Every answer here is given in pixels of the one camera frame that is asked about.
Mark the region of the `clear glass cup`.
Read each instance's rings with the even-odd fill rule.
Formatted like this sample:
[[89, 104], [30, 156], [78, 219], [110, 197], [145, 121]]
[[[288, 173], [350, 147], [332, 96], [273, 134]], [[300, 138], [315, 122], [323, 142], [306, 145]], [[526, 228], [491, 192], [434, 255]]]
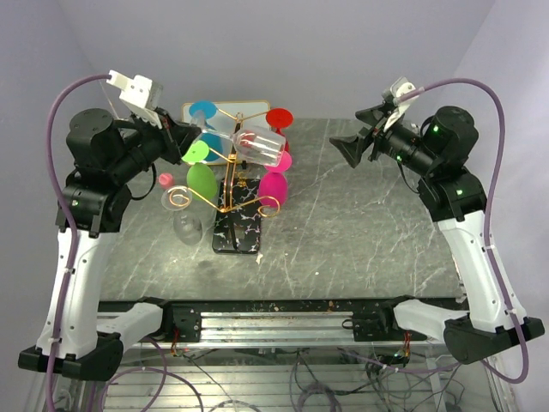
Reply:
[[[197, 126], [202, 132], [191, 144], [191, 149], [187, 152], [188, 155], [192, 155], [191, 163], [204, 162], [209, 153], [214, 153], [218, 157], [225, 159], [227, 163], [235, 163], [238, 156], [240, 156], [243, 161], [256, 163], [265, 167], [277, 167], [280, 165], [285, 152], [285, 137], [258, 126], [245, 128], [244, 121], [247, 118], [241, 113], [238, 113], [236, 116], [226, 112], [223, 112], [223, 114], [231, 118], [239, 129], [228, 134], [209, 128], [207, 126], [208, 117], [203, 110], [196, 110], [191, 115], [191, 124]], [[204, 135], [212, 135], [218, 137], [220, 140], [229, 141], [232, 149], [235, 150], [235, 154], [232, 154], [230, 157], [224, 156], [202, 140]]]
[[202, 240], [202, 221], [190, 209], [192, 191], [183, 185], [174, 185], [166, 189], [161, 198], [162, 206], [172, 212], [173, 230], [185, 245], [196, 245]]

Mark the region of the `green plastic wine glass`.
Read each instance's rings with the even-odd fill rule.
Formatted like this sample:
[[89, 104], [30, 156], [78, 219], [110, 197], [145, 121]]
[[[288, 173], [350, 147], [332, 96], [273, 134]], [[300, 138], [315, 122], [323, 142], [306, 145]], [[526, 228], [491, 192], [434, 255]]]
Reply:
[[182, 157], [182, 161], [190, 166], [186, 175], [188, 187], [202, 197], [211, 200], [217, 193], [217, 182], [214, 172], [204, 162], [209, 152], [209, 146], [198, 140], [190, 145]]

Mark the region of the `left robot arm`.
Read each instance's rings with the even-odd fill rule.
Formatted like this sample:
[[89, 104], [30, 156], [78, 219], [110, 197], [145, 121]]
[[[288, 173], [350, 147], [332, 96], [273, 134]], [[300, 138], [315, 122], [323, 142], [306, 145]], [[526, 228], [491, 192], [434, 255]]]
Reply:
[[200, 129], [157, 109], [160, 125], [136, 115], [116, 120], [107, 110], [77, 113], [66, 143], [74, 171], [65, 180], [60, 202], [57, 273], [50, 309], [37, 342], [19, 353], [18, 367], [82, 381], [107, 381], [124, 352], [146, 337], [165, 341], [174, 332], [172, 304], [141, 298], [127, 311], [98, 320], [106, 264], [133, 197], [128, 183], [158, 159], [181, 162]]

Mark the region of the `blue plastic wine glass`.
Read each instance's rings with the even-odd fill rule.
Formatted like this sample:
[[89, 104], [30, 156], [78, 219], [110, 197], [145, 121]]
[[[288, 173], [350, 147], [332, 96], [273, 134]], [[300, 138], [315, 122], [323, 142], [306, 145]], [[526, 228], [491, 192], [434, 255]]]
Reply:
[[[213, 130], [214, 127], [208, 123], [208, 120], [211, 119], [216, 113], [216, 105], [209, 100], [199, 100], [197, 102], [194, 102], [189, 108], [189, 114], [191, 119], [202, 122], [203, 125], [210, 130]], [[202, 142], [205, 142], [211, 150], [213, 149], [214, 151], [219, 153], [223, 151], [221, 139], [214, 134], [203, 132], [200, 140]], [[212, 152], [211, 150], [204, 160], [207, 163], [213, 163], [220, 158], [216, 153]]]

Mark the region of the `red plastic wine glass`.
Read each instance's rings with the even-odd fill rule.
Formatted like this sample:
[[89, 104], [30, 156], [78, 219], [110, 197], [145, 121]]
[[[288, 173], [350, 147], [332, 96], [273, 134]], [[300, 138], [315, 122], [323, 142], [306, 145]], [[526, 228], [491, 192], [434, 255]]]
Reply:
[[267, 111], [265, 119], [273, 132], [285, 137], [284, 130], [293, 124], [294, 117], [286, 108], [276, 107]]

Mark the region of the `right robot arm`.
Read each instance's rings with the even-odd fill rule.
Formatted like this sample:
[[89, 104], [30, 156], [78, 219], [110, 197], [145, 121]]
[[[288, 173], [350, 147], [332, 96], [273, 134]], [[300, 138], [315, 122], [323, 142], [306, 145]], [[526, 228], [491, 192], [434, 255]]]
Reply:
[[492, 266], [495, 251], [484, 232], [488, 199], [479, 179], [465, 163], [479, 138], [474, 118], [457, 106], [443, 106], [425, 122], [424, 132], [401, 120], [389, 121], [391, 104], [356, 112], [364, 128], [355, 136], [332, 137], [330, 143], [350, 167], [369, 149], [369, 161], [387, 155], [400, 168], [419, 175], [416, 189], [449, 245], [465, 288], [468, 309], [450, 310], [412, 296], [390, 300], [378, 319], [379, 332], [394, 340], [407, 330], [444, 342], [461, 364], [482, 361], [545, 332], [542, 321], [527, 316], [513, 299], [507, 306], [503, 291], [508, 278]]

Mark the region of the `gold wine glass rack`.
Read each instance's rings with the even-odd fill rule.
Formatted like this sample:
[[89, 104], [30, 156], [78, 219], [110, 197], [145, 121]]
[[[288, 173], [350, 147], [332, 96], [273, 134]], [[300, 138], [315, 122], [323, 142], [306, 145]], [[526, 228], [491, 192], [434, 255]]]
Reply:
[[211, 200], [189, 188], [186, 180], [181, 185], [193, 193], [191, 210], [195, 204], [200, 203], [215, 212], [212, 236], [214, 252], [258, 253], [262, 219], [273, 217], [281, 210], [280, 205], [276, 209], [261, 205], [257, 195], [260, 179], [267, 172], [265, 166], [243, 161], [240, 156], [235, 163], [208, 166], [214, 172], [217, 182], [217, 193]]

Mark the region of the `pink plastic wine glass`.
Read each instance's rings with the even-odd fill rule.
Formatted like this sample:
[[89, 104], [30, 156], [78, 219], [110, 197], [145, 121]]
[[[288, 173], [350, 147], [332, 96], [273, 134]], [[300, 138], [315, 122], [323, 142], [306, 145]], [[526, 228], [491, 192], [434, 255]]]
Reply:
[[284, 173], [293, 163], [292, 156], [284, 151], [278, 166], [266, 166], [267, 172], [260, 179], [258, 193], [261, 205], [276, 209], [277, 205], [282, 206], [288, 195], [288, 183]]

